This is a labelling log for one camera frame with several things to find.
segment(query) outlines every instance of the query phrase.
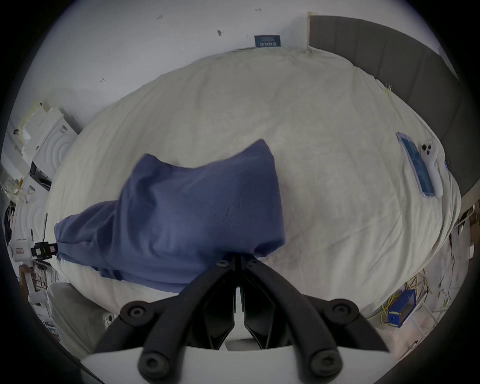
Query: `blue fabric cover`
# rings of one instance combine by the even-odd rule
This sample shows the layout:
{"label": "blue fabric cover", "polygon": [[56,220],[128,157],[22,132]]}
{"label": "blue fabric cover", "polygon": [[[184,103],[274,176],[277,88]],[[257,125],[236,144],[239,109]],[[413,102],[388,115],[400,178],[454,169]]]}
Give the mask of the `blue fabric cover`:
{"label": "blue fabric cover", "polygon": [[275,160],[263,140],[195,169],[145,155],[118,200],[63,219],[55,237],[59,259],[180,292],[228,252],[263,257],[285,243]]}

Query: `yellow cable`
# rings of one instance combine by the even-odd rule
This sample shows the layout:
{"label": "yellow cable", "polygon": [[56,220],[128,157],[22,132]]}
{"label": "yellow cable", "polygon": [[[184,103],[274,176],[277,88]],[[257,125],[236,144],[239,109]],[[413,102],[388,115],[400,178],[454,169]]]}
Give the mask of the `yellow cable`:
{"label": "yellow cable", "polygon": [[[423,276],[423,288],[421,290],[420,293],[423,292],[425,286],[427,287],[427,291],[428,292],[431,292],[432,290],[430,289],[430,286],[428,285],[428,278],[427,276],[425,275],[425,269],[423,269],[423,272],[419,272],[417,273],[415,276],[413,276],[413,278],[411,278],[409,281],[412,281],[412,284],[410,285],[408,283],[408,281],[405,283],[405,290],[410,290],[410,289],[414,289],[416,294],[417,294],[417,297],[418,297],[418,292],[417,292],[417,288],[419,286],[419,282],[418,282],[418,276],[419,275],[422,275]],[[371,319],[374,319],[375,317],[377,316],[380,316],[380,322],[382,324],[386,324],[388,321],[384,321],[384,316],[387,316],[387,320],[388,320],[388,311],[390,310],[390,308],[392,307],[392,305],[395,303],[395,301],[398,300],[398,298],[401,296],[401,294],[393,294],[391,295],[388,300],[386,301],[386,303],[382,304],[382,310],[378,313],[376,313],[375,315],[373,316],[370,316],[369,318],[367,318],[367,320],[371,320]]]}

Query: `white duvet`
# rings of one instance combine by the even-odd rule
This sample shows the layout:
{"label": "white duvet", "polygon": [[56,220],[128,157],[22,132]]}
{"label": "white duvet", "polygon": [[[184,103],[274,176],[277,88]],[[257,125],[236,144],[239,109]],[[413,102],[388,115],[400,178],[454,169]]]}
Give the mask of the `white duvet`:
{"label": "white duvet", "polygon": [[[63,218],[117,199],[144,153],[198,167],[263,138],[287,237],[263,261],[301,293],[350,299],[367,313],[429,262],[460,212],[444,166],[443,197],[420,195],[397,132],[438,140],[394,93],[335,54],[260,48],[209,57],[126,96],[82,132],[49,194],[47,239]],[[114,313],[173,295],[64,261],[54,267]]]}

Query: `blue sign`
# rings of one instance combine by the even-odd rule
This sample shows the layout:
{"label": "blue sign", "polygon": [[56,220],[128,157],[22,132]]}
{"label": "blue sign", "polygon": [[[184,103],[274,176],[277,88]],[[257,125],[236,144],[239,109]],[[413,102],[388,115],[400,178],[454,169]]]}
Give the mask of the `blue sign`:
{"label": "blue sign", "polygon": [[263,47],[281,47],[279,35],[262,35],[255,36],[255,46]]}

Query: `dark grey wall panel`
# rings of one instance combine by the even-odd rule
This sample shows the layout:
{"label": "dark grey wall panel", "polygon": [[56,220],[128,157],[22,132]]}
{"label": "dark grey wall panel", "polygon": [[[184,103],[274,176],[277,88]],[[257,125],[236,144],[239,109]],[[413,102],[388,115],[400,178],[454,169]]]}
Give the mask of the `dark grey wall panel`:
{"label": "dark grey wall panel", "polygon": [[428,50],[412,93],[405,100],[427,124],[440,140],[452,125],[460,107],[460,83],[445,65],[442,58]]}
{"label": "dark grey wall panel", "polygon": [[378,24],[360,23],[355,62],[357,67],[377,77],[387,43],[388,31]]}
{"label": "dark grey wall panel", "polygon": [[309,44],[390,85],[422,116],[441,140],[462,196],[480,179],[476,107],[439,55],[392,28],[337,16],[311,16]]}

